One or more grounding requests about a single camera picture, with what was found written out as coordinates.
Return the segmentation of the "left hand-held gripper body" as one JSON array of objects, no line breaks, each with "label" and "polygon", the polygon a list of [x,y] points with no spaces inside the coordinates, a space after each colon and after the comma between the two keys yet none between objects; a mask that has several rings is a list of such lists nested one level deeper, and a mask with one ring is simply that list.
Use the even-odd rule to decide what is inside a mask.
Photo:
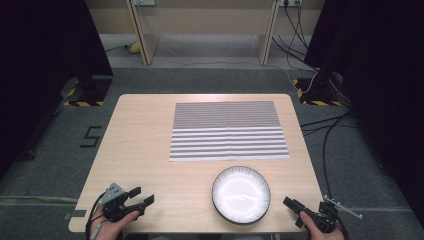
[{"label": "left hand-held gripper body", "polygon": [[138,211],[142,216],[146,207],[143,202],[126,206],[125,202],[130,199],[128,192],[120,187],[117,183],[112,183],[100,198],[99,203],[103,206],[103,215],[111,222],[118,222],[127,214]]}]

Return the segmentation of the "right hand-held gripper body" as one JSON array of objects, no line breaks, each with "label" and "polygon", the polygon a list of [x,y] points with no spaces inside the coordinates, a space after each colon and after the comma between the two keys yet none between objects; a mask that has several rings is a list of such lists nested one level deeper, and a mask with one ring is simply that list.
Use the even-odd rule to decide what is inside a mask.
[{"label": "right hand-held gripper body", "polygon": [[348,231],[345,224],[339,216],[340,210],[358,219],[363,219],[361,213],[354,212],[352,209],[342,205],[328,195],[323,196],[323,200],[319,203],[318,211],[313,211],[305,206],[304,212],[312,218],[313,222],[322,233],[331,233],[335,228],[339,228],[343,234],[347,234]]}]

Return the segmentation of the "person's right hand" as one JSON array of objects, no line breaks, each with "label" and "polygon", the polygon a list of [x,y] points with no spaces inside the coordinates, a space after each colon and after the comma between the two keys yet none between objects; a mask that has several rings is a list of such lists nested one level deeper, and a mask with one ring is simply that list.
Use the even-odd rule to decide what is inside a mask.
[{"label": "person's right hand", "polygon": [[322,233],[317,228],[312,218],[304,211],[300,212],[300,217],[311,234],[311,240],[345,240],[345,237],[339,228],[335,228],[331,233]]}]

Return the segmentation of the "person's left hand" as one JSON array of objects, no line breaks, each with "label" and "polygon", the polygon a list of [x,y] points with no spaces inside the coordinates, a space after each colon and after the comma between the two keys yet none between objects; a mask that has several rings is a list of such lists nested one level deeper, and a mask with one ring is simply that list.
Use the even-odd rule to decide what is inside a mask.
[{"label": "person's left hand", "polygon": [[139,212],[133,211],[118,222],[111,222],[103,215],[103,207],[99,205],[91,219],[89,240],[116,240],[119,233],[138,218]]}]

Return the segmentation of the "white ribbed plate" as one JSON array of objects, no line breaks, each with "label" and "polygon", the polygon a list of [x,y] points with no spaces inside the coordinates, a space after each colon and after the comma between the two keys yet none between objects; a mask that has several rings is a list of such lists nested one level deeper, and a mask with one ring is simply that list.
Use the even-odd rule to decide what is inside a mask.
[{"label": "white ribbed plate", "polygon": [[212,185],[212,202],[227,221],[250,225],[261,220],[270,207],[271,191],[265,178],[246,166],[223,170]]}]

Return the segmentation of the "black tape floor mark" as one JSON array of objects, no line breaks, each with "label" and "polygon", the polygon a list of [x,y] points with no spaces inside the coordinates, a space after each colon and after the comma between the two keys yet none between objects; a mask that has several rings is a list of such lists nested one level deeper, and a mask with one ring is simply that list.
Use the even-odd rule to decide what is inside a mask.
[{"label": "black tape floor mark", "polygon": [[100,136],[97,135],[97,131],[101,130],[101,126],[89,126],[85,135],[84,142],[79,145],[80,148],[94,148],[97,146]]}]

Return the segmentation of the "grey striped placemat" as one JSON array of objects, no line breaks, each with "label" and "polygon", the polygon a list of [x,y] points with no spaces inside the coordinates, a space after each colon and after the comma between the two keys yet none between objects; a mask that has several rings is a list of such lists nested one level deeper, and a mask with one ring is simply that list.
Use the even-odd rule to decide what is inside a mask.
[{"label": "grey striped placemat", "polygon": [[272,101],[175,105],[169,160],[265,160],[290,157]]}]

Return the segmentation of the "hazard-taped stand base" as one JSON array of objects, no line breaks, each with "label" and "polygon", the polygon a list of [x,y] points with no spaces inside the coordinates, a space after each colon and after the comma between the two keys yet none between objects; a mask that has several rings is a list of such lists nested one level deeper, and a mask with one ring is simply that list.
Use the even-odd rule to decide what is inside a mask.
[{"label": "hazard-taped stand base", "polygon": [[312,78],[298,78],[293,81],[297,96],[303,105],[340,106],[330,84],[316,84]]},{"label": "hazard-taped stand base", "polygon": [[88,76],[78,79],[65,98],[65,106],[102,106],[111,86],[111,78]]}]

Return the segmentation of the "black curtain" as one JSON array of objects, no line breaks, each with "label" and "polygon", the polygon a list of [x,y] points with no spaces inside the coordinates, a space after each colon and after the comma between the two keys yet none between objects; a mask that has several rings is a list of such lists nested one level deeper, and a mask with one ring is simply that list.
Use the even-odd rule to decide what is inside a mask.
[{"label": "black curtain", "polygon": [[0,180],[68,80],[111,74],[86,0],[0,0]]},{"label": "black curtain", "polygon": [[324,0],[306,61],[342,90],[424,226],[424,0]]}]

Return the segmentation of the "light wooden desk frame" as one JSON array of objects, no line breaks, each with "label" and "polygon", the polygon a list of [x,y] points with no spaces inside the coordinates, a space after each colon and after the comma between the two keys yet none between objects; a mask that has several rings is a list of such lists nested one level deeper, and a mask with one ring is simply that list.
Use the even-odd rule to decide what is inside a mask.
[{"label": "light wooden desk frame", "polygon": [[126,0],[143,62],[151,64],[163,35],[250,35],[258,62],[267,63],[278,0]]}]

